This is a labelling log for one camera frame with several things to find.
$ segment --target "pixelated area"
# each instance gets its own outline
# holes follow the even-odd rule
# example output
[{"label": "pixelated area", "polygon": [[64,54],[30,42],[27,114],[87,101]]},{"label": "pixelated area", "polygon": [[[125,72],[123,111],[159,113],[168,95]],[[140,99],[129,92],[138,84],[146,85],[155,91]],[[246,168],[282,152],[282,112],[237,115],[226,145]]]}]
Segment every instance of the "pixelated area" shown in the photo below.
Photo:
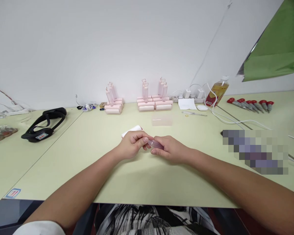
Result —
[{"label": "pixelated area", "polygon": [[271,130],[223,130],[223,145],[262,175],[288,174],[287,135]]}]

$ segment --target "green cloth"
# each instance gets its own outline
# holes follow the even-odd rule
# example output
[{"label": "green cloth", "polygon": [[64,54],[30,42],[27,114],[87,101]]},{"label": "green cloth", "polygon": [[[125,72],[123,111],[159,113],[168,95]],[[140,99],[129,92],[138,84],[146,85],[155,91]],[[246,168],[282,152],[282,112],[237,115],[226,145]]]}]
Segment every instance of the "green cloth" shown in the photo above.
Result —
[{"label": "green cloth", "polygon": [[294,0],[284,0],[244,63],[244,82],[294,73]]}]

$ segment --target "black vr headset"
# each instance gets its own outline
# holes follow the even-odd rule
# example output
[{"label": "black vr headset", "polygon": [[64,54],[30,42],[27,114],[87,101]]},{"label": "black vr headset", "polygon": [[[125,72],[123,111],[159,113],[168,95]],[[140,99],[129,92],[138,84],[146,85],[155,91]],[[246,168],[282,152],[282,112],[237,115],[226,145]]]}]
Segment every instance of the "black vr headset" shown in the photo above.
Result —
[{"label": "black vr headset", "polygon": [[[22,139],[27,139],[29,142],[35,143],[41,140],[44,140],[50,137],[53,131],[64,121],[66,116],[65,108],[56,108],[44,111],[42,115],[31,125],[31,127],[26,131],[25,134],[21,136]],[[61,118],[61,120],[53,128],[43,128],[39,131],[34,131],[37,124],[41,123],[44,120],[47,120],[47,126],[50,125],[50,119]]]}]

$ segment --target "light green table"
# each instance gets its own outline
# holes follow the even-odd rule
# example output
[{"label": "light green table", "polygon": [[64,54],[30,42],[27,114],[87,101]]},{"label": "light green table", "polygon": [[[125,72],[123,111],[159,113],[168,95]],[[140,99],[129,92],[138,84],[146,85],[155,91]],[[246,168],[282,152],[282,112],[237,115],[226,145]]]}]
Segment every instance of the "light green table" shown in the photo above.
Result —
[{"label": "light green table", "polygon": [[20,120],[29,114],[9,116],[0,119],[0,125],[10,125],[19,131],[0,141],[0,199],[13,185],[35,164],[35,162],[52,146],[68,127],[81,115],[76,108],[67,108],[67,116],[54,134],[38,143],[30,143],[21,139],[32,123],[42,114],[42,111],[32,112],[31,119],[25,123]]},{"label": "light green table", "polygon": [[[230,97],[236,100],[244,98],[245,100],[257,100],[258,102],[260,100],[273,101],[274,105],[269,114],[267,112],[257,114],[227,103],[226,101]],[[219,107],[240,121],[252,119],[270,129],[281,130],[283,133],[294,137],[294,91],[224,96],[219,103]],[[245,124],[253,130],[265,130],[255,122],[247,122]],[[288,138],[288,141],[289,154],[294,156],[294,139]]]},{"label": "light green table", "polygon": [[[226,115],[219,108],[216,110]],[[173,125],[152,126],[153,115],[160,114],[171,117]],[[248,169],[228,152],[228,146],[222,145],[220,132],[239,127],[223,124],[210,112],[205,114],[208,117],[185,117],[176,103],[171,111],[140,113],[137,104],[126,103],[121,115],[107,115],[99,110],[83,113],[14,186],[21,189],[16,199],[45,200],[63,183],[117,146],[121,134],[135,125],[152,136],[171,135],[191,148]],[[141,150],[134,160],[119,164],[95,202],[236,207],[195,170],[171,165],[151,155],[150,150]]]}]

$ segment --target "black and white patterned clothing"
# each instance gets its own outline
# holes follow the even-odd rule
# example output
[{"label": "black and white patterned clothing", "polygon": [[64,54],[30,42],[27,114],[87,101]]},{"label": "black and white patterned clothing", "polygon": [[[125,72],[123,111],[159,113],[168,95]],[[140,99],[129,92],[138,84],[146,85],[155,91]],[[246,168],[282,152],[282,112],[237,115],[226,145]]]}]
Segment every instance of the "black and white patterned clothing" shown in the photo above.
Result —
[{"label": "black and white patterned clothing", "polygon": [[219,234],[200,207],[116,204],[97,235]]}]

